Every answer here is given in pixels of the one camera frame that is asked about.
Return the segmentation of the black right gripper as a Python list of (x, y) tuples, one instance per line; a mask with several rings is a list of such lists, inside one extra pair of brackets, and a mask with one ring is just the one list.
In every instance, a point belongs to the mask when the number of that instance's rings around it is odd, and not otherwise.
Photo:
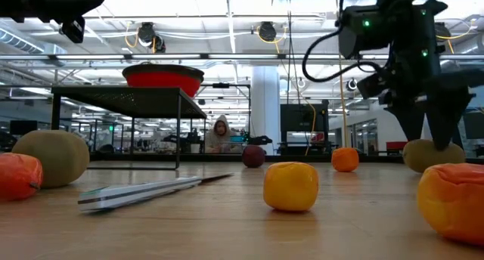
[[(378, 98), (380, 104), (387, 105), (385, 110), (397, 118), (408, 141), (420, 139), (426, 111), (433, 143), (439, 151), (448, 147), (473, 98), (472, 94), (450, 94), (482, 85), (482, 69), (441, 73), (402, 63), (392, 63), (357, 83), (364, 99)], [(419, 101), (423, 96), (426, 102)]]

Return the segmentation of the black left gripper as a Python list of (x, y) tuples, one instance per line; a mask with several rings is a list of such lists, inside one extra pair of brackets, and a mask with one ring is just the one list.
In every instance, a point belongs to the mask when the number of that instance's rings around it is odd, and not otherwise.
[(54, 20), (60, 33), (73, 43), (82, 43), (85, 21), (82, 15), (96, 9), (104, 0), (40, 0), (42, 20)]

